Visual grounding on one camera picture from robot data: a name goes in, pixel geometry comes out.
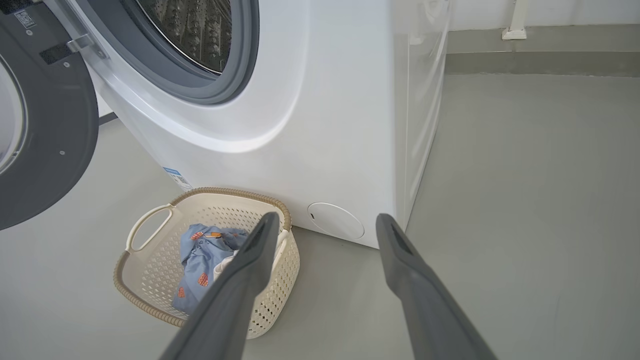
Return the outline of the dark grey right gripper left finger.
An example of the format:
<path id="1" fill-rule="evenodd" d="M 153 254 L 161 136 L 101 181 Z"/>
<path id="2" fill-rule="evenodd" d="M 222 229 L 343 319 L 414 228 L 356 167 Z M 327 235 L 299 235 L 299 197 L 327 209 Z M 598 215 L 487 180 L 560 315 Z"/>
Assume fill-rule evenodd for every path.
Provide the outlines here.
<path id="1" fill-rule="evenodd" d="M 256 297 L 270 282 L 280 228 L 268 212 L 206 292 L 162 360 L 240 360 Z"/>

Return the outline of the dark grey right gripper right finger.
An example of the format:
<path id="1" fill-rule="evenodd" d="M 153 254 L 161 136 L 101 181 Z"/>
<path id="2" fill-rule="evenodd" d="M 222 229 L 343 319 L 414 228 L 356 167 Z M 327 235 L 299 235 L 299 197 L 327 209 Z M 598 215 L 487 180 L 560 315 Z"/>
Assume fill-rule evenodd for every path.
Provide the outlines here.
<path id="1" fill-rule="evenodd" d="M 416 360 L 496 360 L 487 342 L 397 221 L 381 213 L 375 231 L 386 284 L 400 299 Z"/>

